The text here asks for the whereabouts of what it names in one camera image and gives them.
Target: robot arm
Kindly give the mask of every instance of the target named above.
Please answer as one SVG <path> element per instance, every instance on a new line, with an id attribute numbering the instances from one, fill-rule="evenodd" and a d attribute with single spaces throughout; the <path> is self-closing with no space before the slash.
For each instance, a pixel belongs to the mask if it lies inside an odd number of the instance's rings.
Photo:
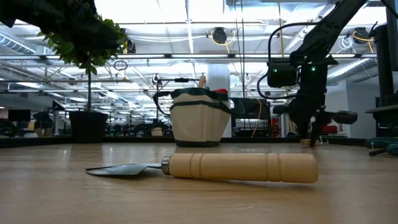
<path id="1" fill-rule="evenodd" d="M 303 44 L 290 54 L 292 65 L 317 63 L 326 58 L 341 31 L 367 0 L 343 0 L 304 38 Z"/>
<path id="2" fill-rule="evenodd" d="M 325 111 L 328 66 L 337 63 L 333 57 L 326 56 L 345 25 L 366 2 L 367 0 L 337 2 L 334 10 L 305 36 L 303 44 L 290 54 L 289 59 L 270 59 L 267 73 L 269 86 L 280 88 L 300 85 L 297 95 L 289 105 L 275 107 L 274 113 L 288 113 L 290 120 L 297 125 L 300 138 L 311 138 L 311 146 L 314 146 L 319 138 L 321 128 L 330 124 L 333 119 L 339 123 L 353 124 L 358 118 L 356 113 L 350 111 Z M 315 122 L 311 135 L 308 135 L 308 125 L 312 116 L 315 117 Z"/>

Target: green trim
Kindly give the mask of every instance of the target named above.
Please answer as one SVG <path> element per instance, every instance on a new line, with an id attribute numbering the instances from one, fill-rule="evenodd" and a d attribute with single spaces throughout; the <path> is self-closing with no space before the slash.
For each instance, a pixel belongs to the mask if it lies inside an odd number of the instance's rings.
<path id="1" fill-rule="evenodd" d="M 220 141 L 191 142 L 175 140 L 175 144 L 180 147 L 213 147 L 218 146 Z"/>
<path id="2" fill-rule="evenodd" d="M 174 105 L 172 105 L 170 107 L 170 111 L 172 109 L 174 109 L 176 106 L 207 105 L 207 106 L 209 106 L 211 108 L 216 108 L 216 109 L 224 111 L 225 113 L 232 114 L 231 109 L 229 109 L 227 106 L 225 106 L 225 104 L 223 104 L 223 103 L 221 103 L 221 104 L 223 106 L 220 105 L 219 103 L 211 103 L 209 101 L 203 101 L 203 100 L 200 100 L 200 101 L 187 101 L 187 102 L 181 102 L 181 103 L 174 103 Z"/>
<path id="3" fill-rule="evenodd" d="M 178 89 L 174 90 L 171 92 L 170 96 L 174 99 L 181 94 L 189 94 L 193 96 L 202 96 L 206 95 L 214 100 L 221 100 L 221 101 L 228 101 L 228 94 L 226 93 L 217 93 L 215 91 L 210 91 L 205 88 L 183 88 L 183 89 Z"/>

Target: red object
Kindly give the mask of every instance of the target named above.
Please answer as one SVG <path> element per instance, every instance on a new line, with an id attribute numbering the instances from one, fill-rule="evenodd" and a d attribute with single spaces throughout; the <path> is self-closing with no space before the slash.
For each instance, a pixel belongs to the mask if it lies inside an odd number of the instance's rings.
<path id="1" fill-rule="evenodd" d="M 324 126 L 321 129 L 321 133 L 338 133 L 337 126 L 330 125 L 330 126 Z"/>
<path id="2" fill-rule="evenodd" d="M 213 90 L 213 91 L 215 91 L 215 92 L 217 92 L 217 93 L 228 93 L 228 90 L 226 90 L 226 89 L 219 89 L 219 90 Z"/>

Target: monitor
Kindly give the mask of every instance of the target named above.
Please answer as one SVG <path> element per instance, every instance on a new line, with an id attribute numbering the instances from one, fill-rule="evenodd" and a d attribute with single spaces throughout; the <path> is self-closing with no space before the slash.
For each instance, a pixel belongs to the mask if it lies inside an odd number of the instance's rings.
<path id="1" fill-rule="evenodd" d="M 8 110 L 9 121 L 30 121 L 30 110 Z"/>
<path id="2" fill-rule="evenodd" d="M 235 119 L 258 119 L 260 112 L 260 104 L 256 99 L 252 98 L 231 98 L 234 103 L 234 108 L 232 109 Z M 262 105 L 260 119 L 269 119 L 269 103 L 267 100 L 259 99 Z M 240 114 L 242 111 L 242 106 L 245 109 L 244 114 Z"/>

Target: wooden table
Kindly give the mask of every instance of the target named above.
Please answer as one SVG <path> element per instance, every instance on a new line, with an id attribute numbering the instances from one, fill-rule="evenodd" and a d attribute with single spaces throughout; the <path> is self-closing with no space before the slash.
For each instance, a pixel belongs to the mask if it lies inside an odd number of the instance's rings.
<path id="1" fill-rule="evenodd" d="M 312 153 L 316 184 L 117 179 L 88 167 L 160 162 L 174 152 Z M 398 158 L 323 144 L 89 144 L 0 149 L 0 223 L 398 223 Z"/>

